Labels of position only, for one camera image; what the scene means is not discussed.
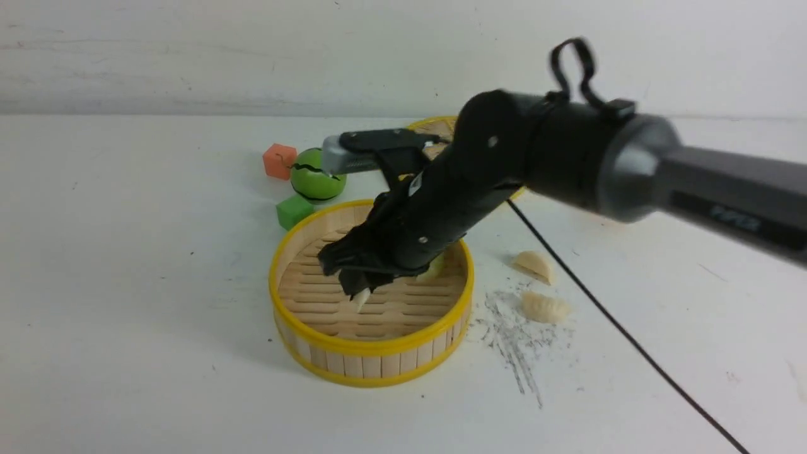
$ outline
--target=black cable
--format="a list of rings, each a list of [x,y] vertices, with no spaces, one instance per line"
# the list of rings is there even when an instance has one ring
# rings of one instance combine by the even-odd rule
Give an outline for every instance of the black cable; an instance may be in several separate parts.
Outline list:
[[[732,435],[731,435],[731,434],[730,434],[730,433],[729,433],[729,432],[728,432],[728,431],[727,431],[725,428],[723,428],[723,426],[721,426],[721,425],[720,425],[720,423],[719,423],[719,422],[717,422],[717,421],[715,420],[715,418],[713,418],[713,417],[712,417],[712,415],[711,415],[711,414],[707,413],[707,412],[706,412],[706,410],[704,410],[704,409],[703,409],[703,408],[702,408],[700,405],[698,405],[698,403],[697,403],[697,402],[695,402],[695,400],[694,400],[694,399],[692,399],[691,397],[689,397],[689,394],[687,394],[687,392],[686,392],[686,391],[684,391],[684,389],[682,389],[682,388],[681,388],[681,387],[680,387],[680,386],[679,386],[679,385],[678,385],[678,384],[675,382],[675,380],[673,380],[673,379],[672,379],[672,377],[670,377],[670,375],[669,375],[669,374],[667,374],[666,372],[664,372],[664,369],[662,369],[662,368],[661,368],[661,366],[659,366],[659,365],[658,365],[658,364],[655,362],[655,360],[653,360],[653,358],[651,358],[651,357],[650,357],[650,355],[647,353],[647,351],[645,351],[644,347],[642,347],[642,345],[640,345],[640,344],[639,344],[639,342],[638,342],[638,341],[637,341],[635,338],[633,338],[633,336],[632,336],[632,335],[630,335],[630,333],[629,333],[629,332],[628,332],[628,331],[627,331],[625,328],[623,328],[623,327],[622,327],[622,325],[620,324],[620,322],[617,322],[616,318],[614,318],[614,317],[613,317],[613,315],[611,315],[611,313],[609,313],[609,312],[608,312],[608,310],[607,310],[607,309],[606,309],[606,308],[605,308],[605,307],[604,307],[604,306],[603,306],[603,305],[600,303],[600,301],[599,301],[599,300],[597,300],[597,299],[596,299],[596,297],[595,297],[595,296],[594,296],[594,295],[593,295],[593,294],[592,294],[592,293],[591,293],[591,292],[588,290],[588,288],[586,287],[586,285],[585,285],[585,284],[583,284],[583,281],[581,281],[581,280],[580,280],[580,279],[577,277],[577,275],[575,275],[575,273],[573,273],[573,272],[571,271],[571,269],[570,269],[570,268],[569,268],[569,267],[566,265],[566,263],[565,263],[565,262],[563,262],[563,260],[560,258],[560,256],[559,256],[559,255],[558,255],[558,254],[557,254],[557,253],[554,251],[554,249],[552,249],[552,246],[550,246],[550,245],[549,245],[549,243],[548,243],[548,242],[546,242],[546,240],[544,239],[544,237],[543,237],[543,236],[542,236],[542,235],[541,235],[541,234],[540,234],[540,233],[539,233],[539,232],[538,232],[538,231],[535,229],[535,227],[533,226],[533,224],[532,224],[532,223],[531,223],[531,222],[530,222],[530,221],[527,219],[527,217],[526,217],[526,216],[524,215],[524,213],[523,213],[523,212],[522,212],[522,211],[521,211],[521,210],[520,210],[520,209],[519,209],[519,208],[516,206],[516,204],[514,204],[514,203],[512,202],[512,200],[510,200],[510,199],[508,199],[507,203],[508,203],[508,205],[510,205],[510,208],[512,208],[512,210],[513,210],[513,211],[514,211],[514,212],[515,212],[515,213],[518,215],[518,217],[521,219],[521,221],[522,221],[522,222],[524,222],[524,224],[527,226],[527,228],[529,229],[529,231],[533,233],[533,235],[535,236],[535,238],[537,238],[537,239],[538,239],[538,241],[540,241],[540,242],[541,242],[541,244],[542,244],[542,245],[543,245],[543,246],[546,248],[546,250],[547,250],[547,251],[549,251],[549,253],[550,253],[550,255],[552,256],[552,258],[553,258],[553,259],[555,259],[555,261],[556,261],[556,262],[558,262],[558,265],[560,265],[560,267],[561,267],[561,268],[563,268],[563,270],[564,270],[564,271],[565,271],[565,272],[566,272],[566,273],[567,273],[567,274],[568,274],[568,275],[571,277],[571,279],[575,281],[575,284],[577,284],[577,286],[578,286],[578,287],[580,287],[580,290],[583,290],[583,293],[585,293],[585,294],[586,294],[586,296],[588,296],[588,299],[590,299],[590,300],[592,301],[592,303],[594,303],[594,305],[595,305],[595,306],[596,306],[596,307],[597,307],[597,308],[600,310],[600,312],[602,312],[602,314],[603,314],[603,315],[604,315],[604,316],[605,316],[605,317],[608,319],[608,321],[609,321],[609,322],[611,322],[611,324],[612,324],[612,325],[614,325],[614,327],[615,327],[615,328],[617,328],[617,330],[619,330],[619,332],[620,332],[620,333],[621,333],[621,334],[622,334],[622,335],[623,335],[623,336],[624,336],[626,339],[628,339],[628,342],[629,342],[631,345],[633,345],[633,348],[635,348],[635,349],[636,349],[636,350],[639,352],[639,355],[641,355],[641,356],[642,356],[642,358],[644,358],[644,359],[645,359],[645,361],[647,361],[647,362],[650,364],[650,366],[651,366],[653,369],[655,369],[655,371],[656,371],[656,372],[658,372],[658,373],[659,373],[659,375],[660,375],[660,376],[661,376],[661,377],[662,377],[662,378],[663,378],[663,379],[664,379],[664,380],[665,380],[665,381],[666,381],[666,382],[667,382],[667,383],[668,383],[670,386],[672,386],[672,388],[673,388],[673,389],[674,389],[674,390],[675,390],[675,391],[676,391],[676,392],[677,392],[677,393],[678,393],[678,394],[679,394],[681,397],[683,397],[683,398],[684,398],[684,400],[685,400],[685,401],[687,401],[687,403],[688,403],[688,404],[689,404],[689,405],[690,405],[690,406],[691,406],[691,407],[692,407],[692,408],[693,408],[693,409],[694,409],[696,412],[698,412],[698,414],[700,414],[700,416],[702,416],[702,417],[703,417],[703,419],[705,419],[705,420],[706,420],[706,421],[707,421],[709,424],[711,424],[711,425],[712,425],[712,427],[714,427],[714,428],[715,428],[715,429],[716,429],[718,432],[720,432],[720,435],[723,435],[723,438],[725,438],[725,439],[726,439],[726,441],[728,441],[729,443],[731,443],[731,444],[734,446],[734,448],[735,448],[735,449],[737,449],[737,451],[741,452],[742,454],[750,454],[750,453],[748,452],[748,450],[747,450],[747,449],[745,449],[745,447],[744,447],[744,446],[742,446],[742,444],[740,444],[740,442],[739,442],[739,441],[737,441],[737,439],[735,439],[735,438],[734,438],[734,437],[733,437],[733,436],[732,436]]]

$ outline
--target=green ball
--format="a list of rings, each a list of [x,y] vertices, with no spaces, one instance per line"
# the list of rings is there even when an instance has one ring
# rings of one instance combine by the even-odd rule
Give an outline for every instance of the green ball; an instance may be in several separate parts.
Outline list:
[[[322,171],[322,149],[310,148],[299,154],[291,167],[291,186],[306,199],[324,202],[340,195],[347,175],[328,175]]]

